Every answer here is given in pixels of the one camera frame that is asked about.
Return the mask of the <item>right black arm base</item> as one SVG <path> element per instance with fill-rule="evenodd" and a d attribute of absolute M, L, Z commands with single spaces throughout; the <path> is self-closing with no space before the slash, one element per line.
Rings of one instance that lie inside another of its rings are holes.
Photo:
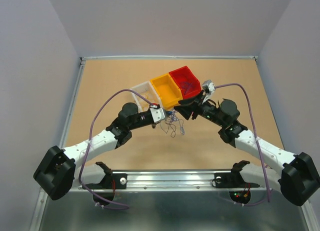
<path fill-rule="evenodd" d="M 211 185 L 217 189 L 259 188 L 256 183 L 245 182 L 238 172 L 216 172 Z"/>

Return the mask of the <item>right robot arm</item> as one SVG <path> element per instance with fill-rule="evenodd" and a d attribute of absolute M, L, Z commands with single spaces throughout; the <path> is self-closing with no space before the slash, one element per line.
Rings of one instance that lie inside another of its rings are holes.
<path fill-rule="evenodd" d="M 224 99 L 218 104 L 205 100 L 202 94 L 180 100 L 174 109 L 186 120 L 201 116 L 221 127 L 220 138 L 236 149 L 260 159 L 265 167 L 242 163 L 242 167 L 230 173 L 231 183 L 242 186 L 254 183 L 282 193 L 292 204 L 302 206 L 319 188 L 320 175 L 307 153 L 295 154 L 259 138 L 238 121 L 240 112 L 236 103 Z"/>

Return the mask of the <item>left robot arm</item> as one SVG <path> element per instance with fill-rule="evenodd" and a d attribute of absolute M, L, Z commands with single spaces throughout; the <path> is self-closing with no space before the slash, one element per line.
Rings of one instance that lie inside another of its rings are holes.
<path fill-rule="evenodd" d="M 145 126 L 155 127 L 166 118 L 166 111 L 151 105 L 139 112 L 138 106 L 128 102 L 117 118 L 99 134 L 69 147 L 53 146 L 48 149 L 36 168 L 33 178 L 53 200 L 66 195 L 76 185 L 76 171 L 96 156 L 123 146 L 132 137 L 132 130 Z"/>

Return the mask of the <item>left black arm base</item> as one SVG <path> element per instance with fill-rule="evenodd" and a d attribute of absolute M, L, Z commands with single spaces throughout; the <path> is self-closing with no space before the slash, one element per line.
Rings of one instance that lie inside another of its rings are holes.
<path fill-rule="evenodd" d="M 127 188 L 127 178 L 126 173 L 112 173 L 104 174 L 101 180 L 90 182 L 86 186 L 91 190 L 111 190 L 115 188 L 116 190 L 125 190 Z"/>

